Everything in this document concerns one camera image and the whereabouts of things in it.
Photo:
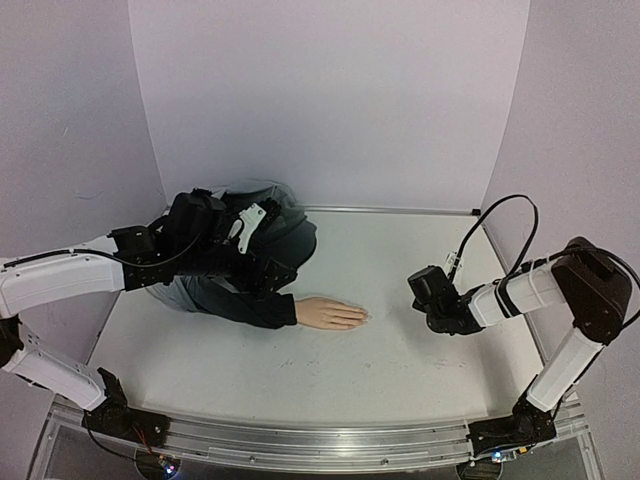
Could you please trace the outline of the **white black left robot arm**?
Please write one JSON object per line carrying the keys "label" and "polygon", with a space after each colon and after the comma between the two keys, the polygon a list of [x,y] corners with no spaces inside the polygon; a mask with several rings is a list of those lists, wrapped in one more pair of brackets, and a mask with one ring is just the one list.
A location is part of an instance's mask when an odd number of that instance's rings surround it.
{"label": "white black left robot arm", "polygon": [[36,307],[146,290],[170,307],[278,329],[296,321],[284,288],[314,253],[316,228],[282,186],[178,194],[147,225],[1,263],[1,367],[82,410],[90,433],[162,446],[167,416],[133,407],[118,376],[43,345]]}

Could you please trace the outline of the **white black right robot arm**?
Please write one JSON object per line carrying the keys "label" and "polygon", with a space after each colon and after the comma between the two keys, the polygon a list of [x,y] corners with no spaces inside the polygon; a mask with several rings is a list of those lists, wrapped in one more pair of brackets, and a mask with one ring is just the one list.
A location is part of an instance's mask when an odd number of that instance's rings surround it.
{"label": "white black right robot arm", "polygon": [[555,418],[566,393],[600,352],[639,318],[627,313],[639,287],[638,274],[584,237],[464,294],[435,265],[411,275],[408,285],[413,309],[423,313],[429,329],[439,334],[472,335],[556,305],[566,306],[573,316],[568,333],[510,415],[469,425],[467,438],[475,458],[499,459],[555,439]]}

